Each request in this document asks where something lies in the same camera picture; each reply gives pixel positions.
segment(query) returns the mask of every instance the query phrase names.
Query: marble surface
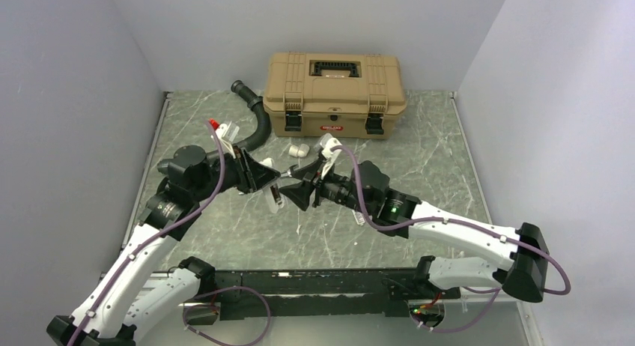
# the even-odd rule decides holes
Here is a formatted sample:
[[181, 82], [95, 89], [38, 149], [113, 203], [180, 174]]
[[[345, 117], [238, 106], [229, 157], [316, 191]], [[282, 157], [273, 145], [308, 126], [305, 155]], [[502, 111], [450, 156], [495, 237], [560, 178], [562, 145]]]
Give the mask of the marble surface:
[[[391, 177], [390, 186], [444, 210], [487, 221], [470, 156], [446, 91], [408, 91], [405, 115], [386, 141], [341, 139], [359, 161], [372, 160]], [[141, 204], [154, 194], [162, 176], [159, 160], [172, 157], [183, 145], [210, 151], [213, 141], [203, 124], [208, 118], [233, 121], [241, 128], [236, 140], [255, 129], [255, 117], [230, 91], [177, 91], [165, 112]], [[305, 165], [315, 158], [288, 156], [289, 145], [315, 144], [315, 138], [278, 138], [252, 152], [257, 160], [272, 157], [278, 170]], [[341, 155], [338, 174], [349, 175], [350, 160]], [[387, 237], [358, 226], [350, 210], [325, 201], [302, 212], [288, 203], [271, 214], [261, 192], [238, 195], [233, 189], [206, 209], [185, 238], [162, 262], [167, 270], [194, 255], [218, 269], [309, 269], [331, 267], [414, 267], [423, 255], [453, 257], [447, 245], [426, 240]]]

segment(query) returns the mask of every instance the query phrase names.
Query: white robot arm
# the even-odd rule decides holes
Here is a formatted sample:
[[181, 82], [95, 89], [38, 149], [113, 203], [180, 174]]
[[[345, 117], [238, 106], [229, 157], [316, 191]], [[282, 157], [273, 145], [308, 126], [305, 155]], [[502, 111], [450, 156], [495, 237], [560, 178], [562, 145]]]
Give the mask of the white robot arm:
[[[337, 175], [333, 166], [341, 145], [329, 136], [319, 145], [318, 159], [312, 164], [281, 175], [273, 169], [272, 160], [255, 162], [245, 150], [232, 149], [225, 143], [230, 165], [223, 180], [219, 180], [218, 165], [209, 164], [202, 148], [189, 145], [179, 149], [174, 159], [159, 165], [167, 176], [166, 183], [147, 202], [140, 224], [111, 270], [70, 317], [57, 316], [51, 321], [48, 334], [57, 345], [64, 346], [71, 341], [73, 346], [134, 346], [177, 305], [215, 290], [214, 268], [188, 258], [161, 285], [136, 300], [158, 263], [198, 216], [139, 250], [140, 245], [186, 219], [218, 182], [222, 183], [221, 192], [232, 187], [244, 193], [263, 190], [272, 212], [284, 205], [280, 194], [302, 210], [307, 210], [311, 202], [317, 207], [327, 199], [366, 213], [366, 221], [389, 236], [438, 240], [470, 256], [422, 257], [413, 274], [417, 290], [440, 294], [463, 286], [502, 288], [519, 300], [542, 301], [549, 256], [537, 227], [523, 224], [516, 230], [448, 213], [389, 188], [389, 177], [368, 161], [356, 165], [351, 177]], [[281, 176], [301, 182], [278, 188], [276, 182]], [[102, 302], [94, 308], [97, 298]]]

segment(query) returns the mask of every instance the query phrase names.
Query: white pvc elbow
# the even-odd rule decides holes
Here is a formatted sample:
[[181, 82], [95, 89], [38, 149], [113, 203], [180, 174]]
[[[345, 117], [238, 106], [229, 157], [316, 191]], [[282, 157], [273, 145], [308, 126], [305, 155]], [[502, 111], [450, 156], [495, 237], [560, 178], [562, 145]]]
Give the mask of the white pvc elbow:
[[289, 147], [289, 155], [292, 157], [306, 157], [309, 155], [309, 146], [307, 144], [300, 144], [300, 146], [291, 145]]

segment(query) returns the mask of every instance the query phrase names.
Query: toolbox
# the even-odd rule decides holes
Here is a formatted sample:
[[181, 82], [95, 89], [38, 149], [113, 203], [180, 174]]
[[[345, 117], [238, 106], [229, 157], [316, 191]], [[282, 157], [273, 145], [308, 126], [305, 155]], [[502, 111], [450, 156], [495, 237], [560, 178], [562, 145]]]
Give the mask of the toolbox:
[[394, 56], [279, 52], [264, 109], [277, 136], [387, 139], [406, 110]]

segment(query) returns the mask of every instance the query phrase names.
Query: gray wall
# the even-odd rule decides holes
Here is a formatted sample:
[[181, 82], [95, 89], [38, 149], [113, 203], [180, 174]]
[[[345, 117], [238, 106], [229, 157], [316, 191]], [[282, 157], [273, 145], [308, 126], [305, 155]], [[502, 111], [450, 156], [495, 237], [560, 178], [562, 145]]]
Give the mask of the gray wall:
[[494, 221], [541, 226], [571, 276], [534, 308], [547, 345], [635, 345], [633, 10], [507, 0], [459, 89]]
[[115, 0], [163, 90], [263, 88], [278, 51], [381, 53], [457, 90], [505, 0]]
[[162, 93], [112, 0], [0, 0], [0, 340], [49, 345], [112, 264]]

